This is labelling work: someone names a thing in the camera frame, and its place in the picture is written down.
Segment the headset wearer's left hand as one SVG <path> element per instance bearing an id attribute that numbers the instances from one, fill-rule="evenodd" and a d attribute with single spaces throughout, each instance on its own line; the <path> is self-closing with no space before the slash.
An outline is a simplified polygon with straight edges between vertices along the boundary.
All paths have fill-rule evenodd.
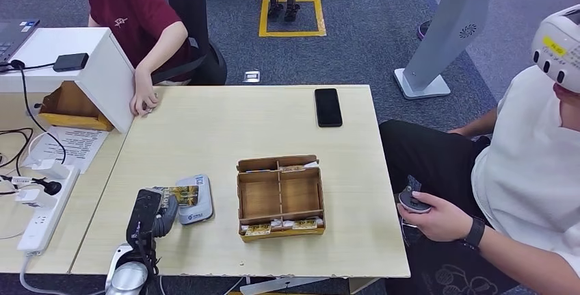
<path id="1" fill-rule="evenodd" d="M 437 196 L 416 192 L 413 197 L 431 206 L 428 213 L 409 213 L 404 218 L 418 227 L 424 235 L 435 242 L 452 242 L 464 239 L 473 225 L 473 218 L 453 203 Z"/>

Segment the person's left hand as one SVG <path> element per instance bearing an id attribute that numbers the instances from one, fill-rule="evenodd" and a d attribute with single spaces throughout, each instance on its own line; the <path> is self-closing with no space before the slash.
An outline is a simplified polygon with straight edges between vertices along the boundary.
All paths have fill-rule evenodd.
<path id="1" fill-rule="evenodd" d="M 135 93 L 129 107 L 134 116 L 144 116 L 158 104 L 150 72 L 137 68 L 134 74 L 134 84 Z"/>

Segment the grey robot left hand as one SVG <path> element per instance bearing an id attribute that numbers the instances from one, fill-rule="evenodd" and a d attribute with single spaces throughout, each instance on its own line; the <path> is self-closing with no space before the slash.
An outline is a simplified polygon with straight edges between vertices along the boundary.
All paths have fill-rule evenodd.
<path id="1" fill-rule="evenodd" d="M 127 225 L 126 241 L 134 249 L 153 249 L 155 238 L 169 234 L 174 224 L 178 201 L 161 188 L 142 188 L 137 197 Z"/>

